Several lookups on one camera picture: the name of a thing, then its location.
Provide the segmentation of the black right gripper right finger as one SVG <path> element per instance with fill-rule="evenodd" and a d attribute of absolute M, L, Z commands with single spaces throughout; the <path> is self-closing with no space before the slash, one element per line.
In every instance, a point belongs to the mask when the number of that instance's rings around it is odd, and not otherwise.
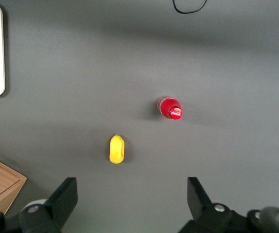
<path fill-rule="evenodd" d="M 187 203 L 192 220 L 181 233 L 224 233 L 232 219 L 231 210 L 223 204 L 213 203 L 196 177 L 187 181 Z"/>

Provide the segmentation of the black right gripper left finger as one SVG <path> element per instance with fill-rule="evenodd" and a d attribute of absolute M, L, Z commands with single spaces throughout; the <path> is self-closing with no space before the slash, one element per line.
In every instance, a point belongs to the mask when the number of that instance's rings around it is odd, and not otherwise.
<path fill-rule="evenodd" d="M 60 233 L 78 202 L 77 179 L 66 178 L 45 201 L 28 204 L 19 213 L 23 233 Z"/>

